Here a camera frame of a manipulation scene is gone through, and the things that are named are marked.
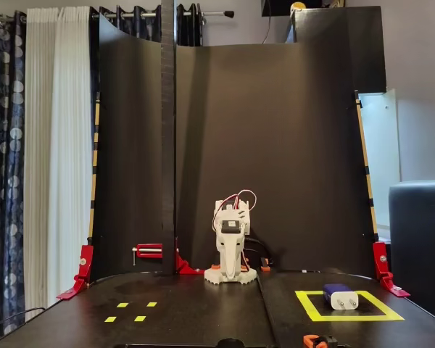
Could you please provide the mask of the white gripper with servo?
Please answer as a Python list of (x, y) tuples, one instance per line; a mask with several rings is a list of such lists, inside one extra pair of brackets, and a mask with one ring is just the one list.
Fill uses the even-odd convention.
[(217, 243), (220, 268), (228, 280), (238, 278), (241, 273), (245, 228), (240, 220), (220, 220), (216, 225), (217, 239), (223, 239)]

